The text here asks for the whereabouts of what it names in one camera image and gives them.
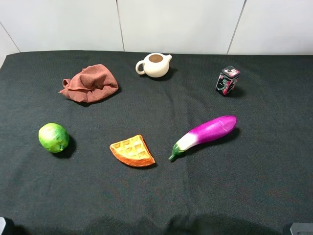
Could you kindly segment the grey robot base corner left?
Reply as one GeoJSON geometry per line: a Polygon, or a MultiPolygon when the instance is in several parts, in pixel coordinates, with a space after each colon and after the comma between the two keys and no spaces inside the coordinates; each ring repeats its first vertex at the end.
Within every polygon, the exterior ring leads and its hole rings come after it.
{"type": "Polygon", "coordinates": [[[5,217],[0,217],[0,235],[13,235],[15,229],[14,222],[5,217]]]}

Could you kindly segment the grey robot base corner right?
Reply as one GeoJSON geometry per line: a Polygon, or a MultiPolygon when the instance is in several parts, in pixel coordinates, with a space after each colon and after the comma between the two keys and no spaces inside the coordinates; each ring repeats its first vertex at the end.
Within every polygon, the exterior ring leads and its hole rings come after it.
{"type": "Polygon", "coordinates": [[[313,223],[292,223],[283,227],[283,235],[313,235],[313,223]]]}

